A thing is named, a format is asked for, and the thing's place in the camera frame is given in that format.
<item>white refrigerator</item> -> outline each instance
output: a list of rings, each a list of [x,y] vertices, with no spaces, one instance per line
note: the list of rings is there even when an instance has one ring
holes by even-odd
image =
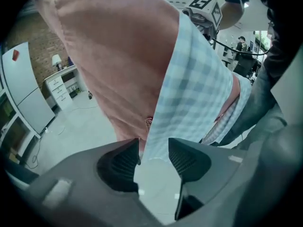
[[[13,60],[14,50],[18,57]],[[26,121],[37,133],[55,117],[34,76],[28,43],[10,49],[2,56],[3,72],[9,92]]]

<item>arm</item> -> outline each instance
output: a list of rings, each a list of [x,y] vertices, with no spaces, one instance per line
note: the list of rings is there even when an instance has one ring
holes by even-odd
[[[220,30],[227,29],[235,25],[243,15],[241,4],[233,2],[225,2],[221,6],[222,20],[220,22]]]
[[[242,5],[247,1],[249,0],[225,0],[225,3],[221,6],[222,20],[220,29],[227,29],[240,20],[244,13]]]

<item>checkered shirt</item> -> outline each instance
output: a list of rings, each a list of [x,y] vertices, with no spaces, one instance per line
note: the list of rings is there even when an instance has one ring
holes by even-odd
[[[220,142],[242,112],[250,95],[248,79],[240,81],[240,97],[212,128],[232,90],[232,73],[204,36],[180,13],[179,32],[160,91],[145,145],[143,162],[170,162],[168,138],[211,144]]]

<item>jeans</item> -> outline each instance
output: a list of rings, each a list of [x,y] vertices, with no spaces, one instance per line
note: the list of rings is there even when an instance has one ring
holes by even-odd
[[[251,95],[242,113],[220,143],[213,146],[224,146],[233,142],[244,131],[256,125],[247,138],[235,148],[248,149],[257,140],[264,140],[270,133],[285,127],[286,121],[271,92],[271,84],[264,66],[252,86]]]

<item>desk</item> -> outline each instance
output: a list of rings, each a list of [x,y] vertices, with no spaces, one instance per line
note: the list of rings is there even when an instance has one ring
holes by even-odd
[[[71,80],[68,80],[67,82],[63,82],[62,76],[70,72],[73,72],[75,77]],[[44,80],[44,83],[46,84],[47,89],[61,110],[64,110],[66,107],[72,104],[72,98],[69,94],[69,91],[67,90],[67,87],[77,83],[81,91],[88,90],[75,65],[69,66],[61,71],[54,73],[53,75],[46,78]]]
[[[228,64],[230,64],[229,61],[226,61],[226,60],[222,60],[223,62],[225,62],[225,66],[228,67]]]
[[[221,60],[225,63],[225,66],[228,68],[228,64],[232,64],[233,63],[233,59],[230,59],[228,57],[222,56]]]

